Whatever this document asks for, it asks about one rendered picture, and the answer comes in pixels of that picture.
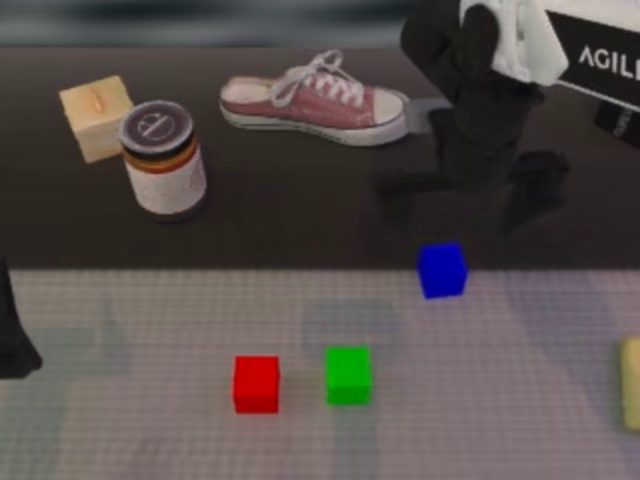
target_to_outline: white shoelace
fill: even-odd
[[[364,102],[364,86],[340,68],[342,59],[341,51],[329,50],[317,55],[308,65],[291,69],[290,73],[273,86],[271,102],[275,107],[286,107],[301,85],[310,87],[315,80],[314,88],[319,93],[323,93],[324,87],[330,85],[328,98],[344,105],[354,99],[354,105],[361,107]]]

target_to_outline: shoe sole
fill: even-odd
[[[220,110],[225,120],[234,127],[245,130],[305,132],[350,147],[375,147],[385,145],[400,140],[409,133],[404,114],[377,127],[340,129],[273,117],[240,115],[230,112],[222,105],[220,105]]]

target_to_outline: gray table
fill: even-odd
[[[640,154],[591,124],[595,100],[549,91],[523,149],[564,151],[570,205],[510,237],[498,233],[506,191],[418,199],[411,224],[389,226],[371,189],[383,169],[433,167],[430,137],[350,149],[295,133],[228,126],[220,87],[277,75],[316,51],[292,49],[0,50],[0,252],[14,267],[413,268],[423,243],[461,241],[476,268],[637,268]],[[437,92],[397,49],[349,50],[345,68],[411,97]],[[175,100],[195,118],[211,196],[191,222],[147,222],[121,160],[84,165],[57,92],[119,74],[135,102]]]
[[[635,480],[615,348],[636,273],[17,272],[45,358],[0,384],[11,480]],[[324,400],[322,349],[373,346],[374,401]],[[282,411],[236,416],[233,356],[282,362]]]

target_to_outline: green cube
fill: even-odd
[[[367,347],[329,347],[327,402],[329,405],[366,405],[371,401],[373,374]]]

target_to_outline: jar lid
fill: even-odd
[[[140,159],[166,159],[180,153],[193,137],[193,119],[174,102],[145,102],[122,120],[119,127],[122,146]]]

